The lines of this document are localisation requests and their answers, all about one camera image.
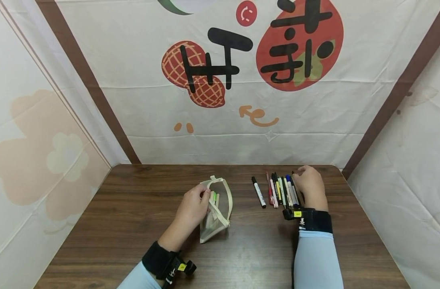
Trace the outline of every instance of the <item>light blue arm sleeve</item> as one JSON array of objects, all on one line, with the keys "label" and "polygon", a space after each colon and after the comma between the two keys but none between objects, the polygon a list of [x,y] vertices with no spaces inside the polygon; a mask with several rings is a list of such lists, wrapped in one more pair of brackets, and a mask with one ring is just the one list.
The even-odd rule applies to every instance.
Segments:
[{"label": "light blue arm sleeve", "polygon": [[161,289],[142,262],[128,274],[117,289]]},{"label": "light blue arm sleeve", "polygon": [[343,289],[342,274],[332,234],[300,231],[294,261],[294,287]]}]

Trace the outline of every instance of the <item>dark brown tabletop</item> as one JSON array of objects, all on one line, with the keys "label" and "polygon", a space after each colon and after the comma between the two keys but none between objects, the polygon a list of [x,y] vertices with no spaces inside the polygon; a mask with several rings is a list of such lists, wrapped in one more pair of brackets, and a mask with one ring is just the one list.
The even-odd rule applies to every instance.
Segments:
[{"label": "dark brown tabletop", "polygon": [[[182,257],[197,270],[171,288],[292,288],[298,224],[268,203],[266,171],[285,176],[298,165],[119,165],[37,283],[38,289],[115,289],[174,218],[183,194],[223,177],[233,194],[231,227],[205,244],[196,229]],[[332,165],[315,166],[326,184],[335,246],[346,289],[409,288],[347,182]]]}]

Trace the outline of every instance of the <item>black wrist strap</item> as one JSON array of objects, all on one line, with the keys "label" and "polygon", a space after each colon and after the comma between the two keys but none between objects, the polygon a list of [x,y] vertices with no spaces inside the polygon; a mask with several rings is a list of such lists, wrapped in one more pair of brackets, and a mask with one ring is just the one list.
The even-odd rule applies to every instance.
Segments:
[{"label": "black wrist strap", "polygon": [[164,280],[170,270],[172,261],[180,255],[179,252],[168,252],[155,241],[141,259],[147,271],[154,274],[156,279]]},{"label": "black wrist strap", "polygon": [[299,228],[305,231],[329,232],[332,234],[332,219],[328,212],[304,209]]}]

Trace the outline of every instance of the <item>pencil case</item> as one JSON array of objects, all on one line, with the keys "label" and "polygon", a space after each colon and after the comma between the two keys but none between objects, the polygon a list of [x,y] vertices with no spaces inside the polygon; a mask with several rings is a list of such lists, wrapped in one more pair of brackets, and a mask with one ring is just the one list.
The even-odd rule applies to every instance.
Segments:
[{"label": "pencil case", "polygon": [[201,182],[201,184],[212,191],[207,215],[201,222],[201,244],[204,244],[219,232],[229,228],[233,196],[228,183],[223,178],[217,179],[211,176],[210,180]]}]

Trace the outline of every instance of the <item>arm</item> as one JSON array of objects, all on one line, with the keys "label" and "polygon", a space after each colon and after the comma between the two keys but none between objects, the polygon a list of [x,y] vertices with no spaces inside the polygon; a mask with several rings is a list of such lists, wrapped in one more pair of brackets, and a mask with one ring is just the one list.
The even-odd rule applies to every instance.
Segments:
[{"label": "arm", "polygon": [[[169,252],[178,252],[207,214],[209,198],[210,190],[202,185],[189,190],[178,207],[174,221],[157,241],[159,246]],[[120,283],[118,289],[160,289],[163,284],[164,280],[157,280],[146,270],[143,263],[139,262]]]},{"label": "arm", "polygon": [[[321,175],[305,165],[294,174],[295,185],[305,195],[306,208],[329,212]],[[339,259],[332,234],[300,230],[294,261],[294,287],[298,289],[343,289]]]}]

